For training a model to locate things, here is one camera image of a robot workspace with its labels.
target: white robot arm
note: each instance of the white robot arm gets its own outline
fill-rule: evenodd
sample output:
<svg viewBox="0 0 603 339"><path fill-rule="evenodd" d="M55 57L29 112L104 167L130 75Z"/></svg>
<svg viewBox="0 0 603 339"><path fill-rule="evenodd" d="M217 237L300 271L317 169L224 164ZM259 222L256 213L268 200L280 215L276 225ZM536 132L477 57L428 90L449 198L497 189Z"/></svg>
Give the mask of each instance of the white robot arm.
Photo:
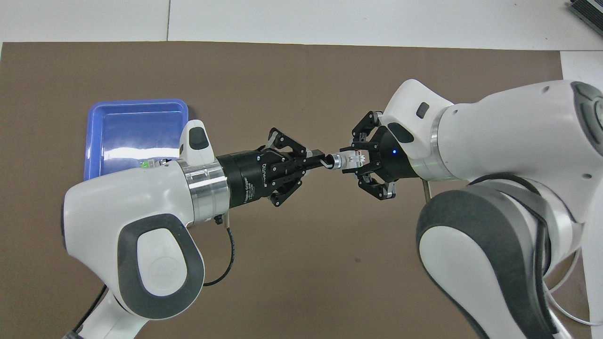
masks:
<svg viewBox="0 0 603 339"><path fill-rule="evenodd" d="M199 120L189 121L180 142L181 159L101 176L66 193L65 248L108 288L67 338L133 338L148 320L186 310L204 286L203 257L187 227L221 223L228 209L261 197L281 206L324 158L275 128L268 145L218 157ZM279 151L285 147L292 151Z"/></svg>
<svg viewBox="0 0 603 339"><path fill-rule="evenodd" d="M588 226L603 179L602 105L601 92L580 82L452 104L408 80L324 165L354 173L381 200L395 197L400 178L472 181L421 212L417 249L428 275L482 338L570 338L548 308L543 276ZM357 161L362 152L369 163Z"/></svg>

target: metal rod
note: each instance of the metal rod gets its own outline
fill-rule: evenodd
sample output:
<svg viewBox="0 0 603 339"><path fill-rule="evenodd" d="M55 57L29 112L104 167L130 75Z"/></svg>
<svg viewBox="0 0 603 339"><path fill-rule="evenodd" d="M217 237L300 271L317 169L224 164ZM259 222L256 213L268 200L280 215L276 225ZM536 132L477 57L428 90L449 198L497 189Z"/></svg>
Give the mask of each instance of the metal rod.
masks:
<svg viewBox="0 0 603 339"><path fill-rule="evenodd" d="M429 186L429 181L425 179L421 179L423 182L423 193L425 194L425 203L429 203L431 200L431 187Z"/></svg>

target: cardboard mat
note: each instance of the cardboard mat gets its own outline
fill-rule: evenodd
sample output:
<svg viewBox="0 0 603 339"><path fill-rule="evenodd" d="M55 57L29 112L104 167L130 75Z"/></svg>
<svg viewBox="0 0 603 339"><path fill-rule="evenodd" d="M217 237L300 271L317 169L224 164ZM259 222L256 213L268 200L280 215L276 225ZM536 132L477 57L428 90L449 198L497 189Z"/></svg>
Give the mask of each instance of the cardboard mat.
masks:
<svg viewBox="0 0 603 339"><path fill-rule="evenodd" d="M206 42L5 43L0 64L0 337L60 338L101 281L62 245L63 195L82 181L86 118L106 100L179 98L216 155L251 150L277 127L325 153L416 78L454 103L561 78L553 51ZM462 187L440 183L434 191ZM378 201L351 175L312 170L282 207L231 213L236 259L175 318L138 338L476 338L417 257L421 181ZM229 260L223 227L191 234L213 280ZM559 301L588 314L576 270ZM590 330L571 324L576 338Z"/></svg>

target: blue tray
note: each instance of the blue tray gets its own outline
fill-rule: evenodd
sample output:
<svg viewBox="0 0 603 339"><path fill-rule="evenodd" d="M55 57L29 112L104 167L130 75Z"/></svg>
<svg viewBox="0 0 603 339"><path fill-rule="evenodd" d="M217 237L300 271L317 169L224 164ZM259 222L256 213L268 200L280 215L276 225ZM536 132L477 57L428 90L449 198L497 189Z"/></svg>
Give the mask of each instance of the blue tray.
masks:
<svg viewBox="0 0 603 339"><path fill-rule="evenodd" d="M88 113L84 180L176 159L188 107L179 99L103 101Z"/></svg>

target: white plastic connector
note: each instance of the white plastic connector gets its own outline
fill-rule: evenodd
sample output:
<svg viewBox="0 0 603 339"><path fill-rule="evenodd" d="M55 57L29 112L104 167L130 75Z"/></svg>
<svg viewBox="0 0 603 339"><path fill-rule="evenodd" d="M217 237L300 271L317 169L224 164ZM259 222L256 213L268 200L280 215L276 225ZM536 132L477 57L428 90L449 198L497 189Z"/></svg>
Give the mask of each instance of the white plastic connector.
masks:
<svg viewBox="0 0 603 339"><path fill-rule="evenodd" d="M329 154L333 157L333 164L328 164L321 160L320 162L330 170L349 170L351 168L359 168L364 165L367 160L366 156L358 150L349 150Z"/></svg>

